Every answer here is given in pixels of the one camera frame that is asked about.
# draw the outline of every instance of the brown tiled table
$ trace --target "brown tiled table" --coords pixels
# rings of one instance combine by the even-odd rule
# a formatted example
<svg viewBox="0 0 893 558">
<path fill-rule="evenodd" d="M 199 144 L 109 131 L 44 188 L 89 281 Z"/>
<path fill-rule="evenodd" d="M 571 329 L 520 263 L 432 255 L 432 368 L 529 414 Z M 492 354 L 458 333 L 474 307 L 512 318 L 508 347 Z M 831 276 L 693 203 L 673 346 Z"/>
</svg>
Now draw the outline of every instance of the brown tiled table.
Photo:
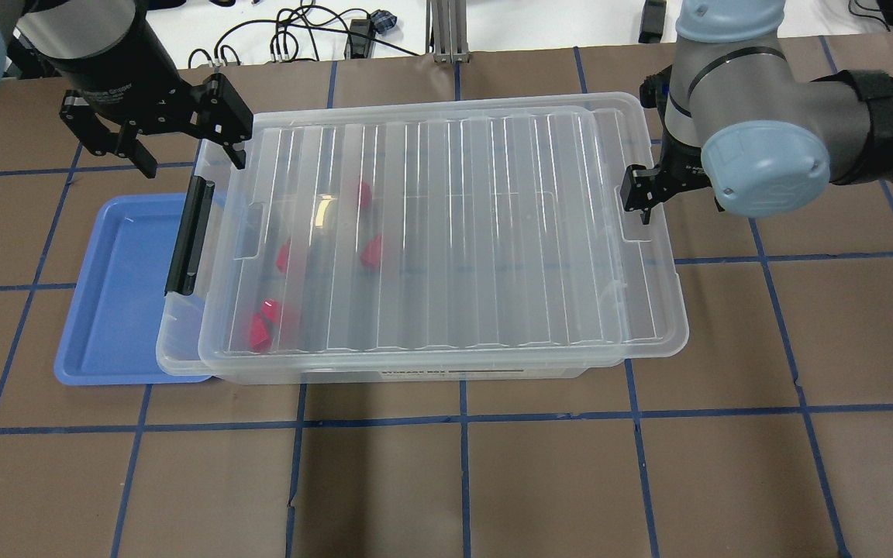
<svg viewBox="0 0 893 558">
<path fill-rule="evenodd" d="M 893 73 L 893 33 L 784 41 L 800 79 Z M 231 67 L 256 111 L 636 91 L 673 45 Z M 203 71 L 191 71 L 198 81 Z M 183 191 L 79 152 L 57 79 L 0 85 L 0 558 L 893 556 L 893 195 L 667 205 L 677 356 L 573 381 L 65 387 L 100 205 Z M 651 116 L 651 135 L 660 135 Z"/>
</svg>

